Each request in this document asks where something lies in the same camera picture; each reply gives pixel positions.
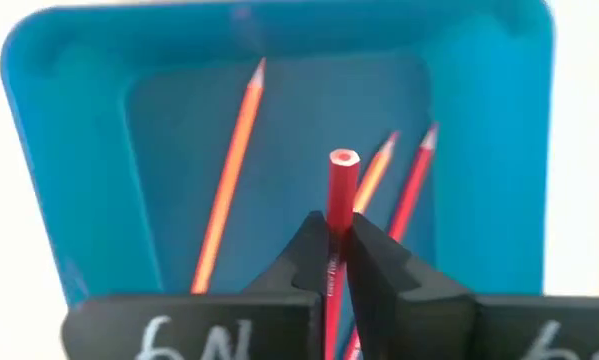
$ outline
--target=colored pencil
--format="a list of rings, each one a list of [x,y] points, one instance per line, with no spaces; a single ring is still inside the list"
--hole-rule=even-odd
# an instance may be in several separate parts
[[[265,64],[266,59],[264,58],[252,75],[241,103],[190,289],[193,294],[206,293],[210,285],[210,278],[221,246],[221,236],[228,219],[230,204],[237,187],[239,172],[264,90]]]
[[[337,327],[341,315],[341,295],[344,284],[344,261],[341,251],[352,226],[359,155],[352,150],[338,149],[330,153],[330,178],[326,221],[335,235],[328,254],[326,291],[326,321],[324,359],[333,360],[337,345]]]
[[[398,131],[390,134],[388,140],[372,158],[366,173],[361,179],[357,194],[355,195],[355,212],[363,214],[366,211],[366,208],[372,199],[372,195],[375,193],[375,190],[377,190],[377,186],[386,173],[388,164],[390,164],[392,152],[398,137]]]
[[[410,173],[410,177],[406,182],[406,186],[402,193],[399,203],[397,205],[397,211],[392,220],[388,235],[397,242],[401,242],[403,235],[406,233],[410,216],[415,208],[419,192],[423,186],[426,174],[430,168],[432,157],[435,153],[437,144],[437,128],[438,125],[434,123],[426,136],[424,137],[421,145],[419,145],[419,151],[415,156],[414,166]],[[352,335],[348,341],[348,346],[344,352],[344,360],[356,360],[361,351],[361,343],[359,342],[359,334],[357,333],[357,327],[352,330]]]

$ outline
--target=pencil tip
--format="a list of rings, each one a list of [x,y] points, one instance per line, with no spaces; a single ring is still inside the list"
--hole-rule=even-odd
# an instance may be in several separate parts
[[[262,58],[261,61],[259,61],[259,65],[257,65],[257,70],[255,70],[255,73],[252,75],[252,80],[250,80],[251,83],[259,85],[259,86],[263,86],[265,70],[266,70],[266,58]]]
[[[392,152],[392,149],[395,147],[395,144],[397,143],[397,139],[399,138],[399,131],[393,131],[390,134],[390,137],[388,138],[388,140],[386,140],[386,142],[383,144],[383,147],[381,148],[382,152]]]
[[[437,146],[437,129],[439,128],[438,123],[432,124],[430,130],[426,134],[426,137],[423,138],[421,142],[421,148],[426,150],[434,150]]]

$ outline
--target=white wall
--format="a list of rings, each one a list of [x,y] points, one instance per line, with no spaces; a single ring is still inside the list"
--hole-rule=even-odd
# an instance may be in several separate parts
[[[549,3],[557,36],[544,290],[599,295],[599,0]]]
[[[15,21],[49,2],[54,1],[0,1],[0,48]],[[596,295],[599,0],[550,3],[558,36],[549,154],[546,292]],[[65,311],[0,82],[0,359],[62,359],[58,330]]]

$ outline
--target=plastic tray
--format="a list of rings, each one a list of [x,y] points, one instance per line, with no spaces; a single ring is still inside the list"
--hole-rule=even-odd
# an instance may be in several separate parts
[[[400,130],[367,213],[388,224],[432,118],[435,210],[429,183],[406,246],[476,291],[541,291],[552,56],[541,1],[173,4],[49,9],[4,46],[69,304],[187,291],[261,56],[266,91],[213,292],[245,286],[323,209],[331,149],[367,165]]]

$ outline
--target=black clamp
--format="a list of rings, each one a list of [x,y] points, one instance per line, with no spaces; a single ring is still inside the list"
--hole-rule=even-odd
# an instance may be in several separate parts
[[[239,294],[90,300],[64,322],[66,353],[72,360],[322,359],[330,238],[322,214],[310,213]],[[364,359],[599,360],[599,298],[475,295],[361,215],[346,256]]]

